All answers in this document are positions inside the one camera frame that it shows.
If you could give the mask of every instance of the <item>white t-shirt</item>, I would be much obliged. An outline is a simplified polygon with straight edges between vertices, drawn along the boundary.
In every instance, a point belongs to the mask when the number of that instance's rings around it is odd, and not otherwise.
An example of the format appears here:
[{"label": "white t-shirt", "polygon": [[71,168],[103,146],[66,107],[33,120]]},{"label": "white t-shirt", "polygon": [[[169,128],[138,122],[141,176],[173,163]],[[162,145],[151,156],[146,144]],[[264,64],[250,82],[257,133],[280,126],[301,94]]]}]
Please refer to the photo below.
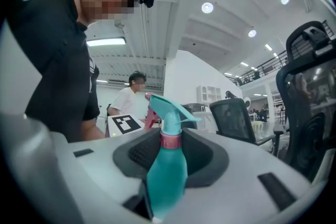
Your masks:
[{"label": "white t-shirt", "polygon": [[135,93],[132,91],[131,87],[122,89],[110,107],[118,109],[119,114],[134,114]]}]

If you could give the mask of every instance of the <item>railing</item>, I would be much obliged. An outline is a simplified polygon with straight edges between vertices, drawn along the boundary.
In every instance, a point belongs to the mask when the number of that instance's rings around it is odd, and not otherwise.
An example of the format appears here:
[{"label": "railing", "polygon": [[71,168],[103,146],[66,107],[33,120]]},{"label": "railing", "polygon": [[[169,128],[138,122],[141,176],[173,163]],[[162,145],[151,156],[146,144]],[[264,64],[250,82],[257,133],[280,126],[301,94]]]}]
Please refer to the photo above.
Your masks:
[{"label": "railing", "polygon": [[[334,38],[334,33],[330,29],[327,21],[323,21],[323,26],[326,30],[326,33],[330,38]],[[298,57],[306,54],[307,52],[311,51],[312,47],[309,41],[305,41],[300,36],[297,40],[295,40],[292,44],[292,53],[293,58],[297,59]],[[231,78],[227,77],[230,81],[232,81],[237,86],[242,86],[244,84],[247,84],[251,81],[260,79],[261,77],[270,74],[283,66],[285,66],[288,63],[287,58],[287,52],[283,51],[280,53],[277,57],[273,57],[272,59],[268,60],[267,62],[264,62],[262,65],[256,67],[257,71],[251,70],[243,75],[240,76],[240,78]]]}]

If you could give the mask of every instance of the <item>office chair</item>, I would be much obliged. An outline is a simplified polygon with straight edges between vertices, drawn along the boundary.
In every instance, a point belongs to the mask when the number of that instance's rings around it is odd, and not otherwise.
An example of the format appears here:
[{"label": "office chair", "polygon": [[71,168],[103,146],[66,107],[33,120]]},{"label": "office chair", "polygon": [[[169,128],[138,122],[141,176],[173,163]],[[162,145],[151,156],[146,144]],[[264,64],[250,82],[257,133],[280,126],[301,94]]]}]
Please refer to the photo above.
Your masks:
[{"label": "office chair", "polygon": [[[304,53],[298,53],[298,40],[309,47]],[[311,90],[331,83],[328,78],[336,63],[335,40],[330,40],[320,22],[312,21],[289,36],[286,48],[289,63],[279,70],[276,79],[290,124],[289,146],[283,160],[312,182],[326,151],[334,146],[336,100],[316,102]],[[274,131],[278,142],[281,132]]]},{"label": "office chair", "polygon": [[226,99],[210,104],[218,127],[218,134],[255,145],[263,145],[274,135],[256,140],[246,105],[240,98]]}]

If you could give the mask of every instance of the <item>pink bottle collar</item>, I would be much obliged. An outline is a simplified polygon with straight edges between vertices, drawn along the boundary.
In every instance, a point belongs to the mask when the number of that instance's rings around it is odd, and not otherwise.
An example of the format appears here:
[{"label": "pink bottle collar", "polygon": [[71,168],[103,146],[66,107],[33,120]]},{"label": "pink bottle collar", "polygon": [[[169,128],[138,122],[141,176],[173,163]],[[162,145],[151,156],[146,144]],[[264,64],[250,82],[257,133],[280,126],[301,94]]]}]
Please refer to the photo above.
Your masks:
[{"label": "pink bottle collar", "polygon": [[160,145],[163,148],[167,148],[169,150],[175,150],[182,146],[182,136],[179,135],[166,135],[160,133]]}]

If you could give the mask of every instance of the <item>black t-shirt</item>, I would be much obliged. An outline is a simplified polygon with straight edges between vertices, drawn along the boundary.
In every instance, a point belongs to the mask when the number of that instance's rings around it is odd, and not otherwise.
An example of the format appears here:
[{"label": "black t-shirt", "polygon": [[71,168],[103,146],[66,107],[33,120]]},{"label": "black t-shirt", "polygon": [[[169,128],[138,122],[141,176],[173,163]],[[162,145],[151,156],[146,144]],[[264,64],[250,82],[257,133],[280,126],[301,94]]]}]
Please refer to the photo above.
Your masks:
[{"label": "black t-shirt", "polygon": [[96,79],[84,25],[74,0],[17,1],[8,23],[21,49],[42,75],[26,109],[68,142],[81,140],[82,121],[99,115]]}]

